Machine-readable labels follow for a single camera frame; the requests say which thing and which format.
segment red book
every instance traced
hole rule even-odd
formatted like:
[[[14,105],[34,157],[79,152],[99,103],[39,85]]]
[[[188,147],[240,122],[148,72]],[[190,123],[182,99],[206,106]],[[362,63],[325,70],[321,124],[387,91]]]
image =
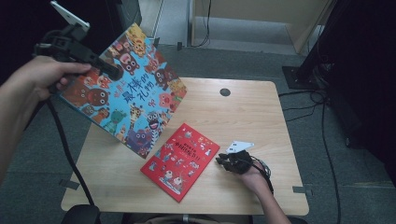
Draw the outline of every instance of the red book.
[[[180,202],[219,148],[183,123],[140,171]]]

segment children's book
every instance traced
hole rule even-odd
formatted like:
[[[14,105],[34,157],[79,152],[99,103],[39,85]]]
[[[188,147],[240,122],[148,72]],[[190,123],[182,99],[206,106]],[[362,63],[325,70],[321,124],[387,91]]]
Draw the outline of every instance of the children's book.
[[[60,97],[146,158],[187,88],[135,23],[100,58],[122,77],[112,80],[93,68],[73,77]]]
[[[219,148],[183,123],[140,171],[180,202]]]

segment white card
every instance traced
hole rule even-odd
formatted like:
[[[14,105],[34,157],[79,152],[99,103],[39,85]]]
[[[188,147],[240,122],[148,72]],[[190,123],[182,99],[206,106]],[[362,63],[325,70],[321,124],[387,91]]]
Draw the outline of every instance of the white card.
[[[254,143],[233,141],[233,143],[225,151],[227,153],[237,153],[253,146]]]

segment person's arm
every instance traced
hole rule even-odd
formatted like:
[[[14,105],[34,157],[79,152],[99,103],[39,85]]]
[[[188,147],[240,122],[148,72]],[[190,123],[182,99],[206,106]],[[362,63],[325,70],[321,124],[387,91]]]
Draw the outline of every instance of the person's arm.
[[[59,81],[57,88],[61,90],[67,84],[64,74],[90,69],[89,64],[58,63],[50,57],[37,56],[0,87],[0,185],[35,107],[50,97],[48,87]]]
[[[254,164],[263,169],[259,162],[254,161]],[[262,205],[262,210],[265,214],[265,217],[267,218],[268,223],[290,223],[289,219],[286,217],[285,213],[283,213],[282,209],[274,198],[274,195],[269,189],[267,182],[256,168],[250,167],[246,173],[237,176],[259,198],[260,204]]]

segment wooden table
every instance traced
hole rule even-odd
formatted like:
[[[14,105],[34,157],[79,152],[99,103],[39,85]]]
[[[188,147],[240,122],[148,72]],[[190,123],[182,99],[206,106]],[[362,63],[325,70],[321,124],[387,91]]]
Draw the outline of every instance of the wooden table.
[[[287,215],[308,213],[304,193],[294,193],[302,181],[276,92],[268,81],[183,77],[188,88],[150,158],[171,134],[186,122],[220,145],[233,140],[254,143],[248,152],[272,170],[275,197]],[[231,95],[219,91],[226,88]],[[113,136],[92,125],[78,158],[95,204],[103,212],[259,215],[259,201],[242,182],[220,167],[208,164],[181,203],[177,203],[140,172],[146,161]],[[62,209],[88,203],[82,188],[67,189]]]

